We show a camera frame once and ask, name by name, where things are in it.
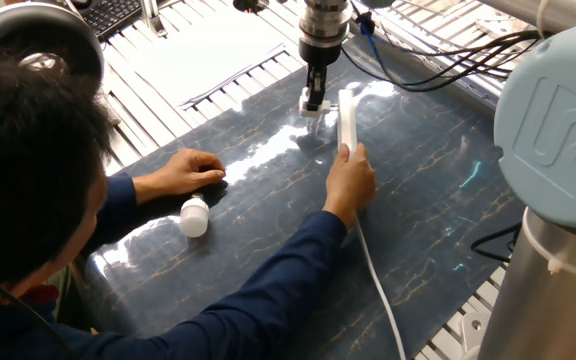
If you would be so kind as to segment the person's left hand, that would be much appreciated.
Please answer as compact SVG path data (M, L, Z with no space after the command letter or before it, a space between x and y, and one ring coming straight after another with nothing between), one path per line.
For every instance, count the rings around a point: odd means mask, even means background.
M219 158L209 152L183 149L159 170L133 178L138 205L167 197L190 194L221 182L226 175Z

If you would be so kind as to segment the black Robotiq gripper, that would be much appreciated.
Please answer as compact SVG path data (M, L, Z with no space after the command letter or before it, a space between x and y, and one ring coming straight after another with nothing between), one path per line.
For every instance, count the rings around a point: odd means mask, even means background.
M325 96L325 83L322 81L315 81L317 76L322 77L327 70L327 67L334 63L341 53L341 46L335 45L332 47L318 47L313 46L303 40L299 41L299 55L308 65L306 96L306 109L308 111L317 111Z

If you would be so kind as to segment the person's right hand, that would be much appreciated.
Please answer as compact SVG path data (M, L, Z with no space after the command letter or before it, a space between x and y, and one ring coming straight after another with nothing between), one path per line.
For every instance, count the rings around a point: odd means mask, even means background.
M357 212L367 206L375 192L375 172L364 144L358 143L353 153L346 144L342 144L326 179L323 211L337 216L350 230Z

